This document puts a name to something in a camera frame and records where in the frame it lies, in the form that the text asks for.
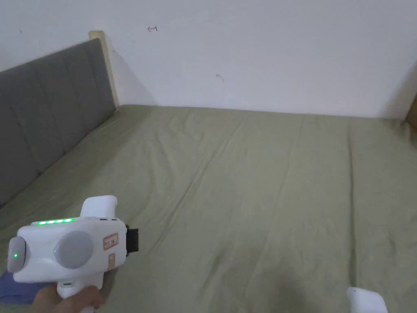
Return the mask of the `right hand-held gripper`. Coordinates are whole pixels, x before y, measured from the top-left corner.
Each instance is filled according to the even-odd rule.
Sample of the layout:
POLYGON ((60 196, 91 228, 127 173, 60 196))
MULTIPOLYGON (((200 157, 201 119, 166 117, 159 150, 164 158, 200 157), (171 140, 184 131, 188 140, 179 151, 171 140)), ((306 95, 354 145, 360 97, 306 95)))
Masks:
POLYGON ((385 300, 377 292, 349 287, 347 296, 350 303, 350 313, 388 313, 385 300))

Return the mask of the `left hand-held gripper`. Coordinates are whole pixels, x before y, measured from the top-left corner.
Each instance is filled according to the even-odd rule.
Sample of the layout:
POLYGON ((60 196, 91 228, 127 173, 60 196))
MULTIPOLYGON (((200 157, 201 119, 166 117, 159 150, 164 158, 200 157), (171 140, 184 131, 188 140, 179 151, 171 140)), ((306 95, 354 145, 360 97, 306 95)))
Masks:
POLYGON ((19 283, 57 283, 68 298, 87 286, 101 289, 105 272, 139 249, 139 232, 116 217, 113 195, 87 198, 76 218, 21 227, 9 242, 7 271, 19 283))

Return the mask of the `person's left hand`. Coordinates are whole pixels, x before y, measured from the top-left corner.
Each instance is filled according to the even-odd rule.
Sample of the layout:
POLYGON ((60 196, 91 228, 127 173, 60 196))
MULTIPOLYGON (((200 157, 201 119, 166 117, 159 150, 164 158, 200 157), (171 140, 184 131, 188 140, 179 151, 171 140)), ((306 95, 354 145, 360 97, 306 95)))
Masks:
POLYGON ((36 295, 31 313, 80 313, 86 307, 100 308, 105 298, 95 286, 88 286, 79 293, 63 299, 56 285, 42 288, 36 295))

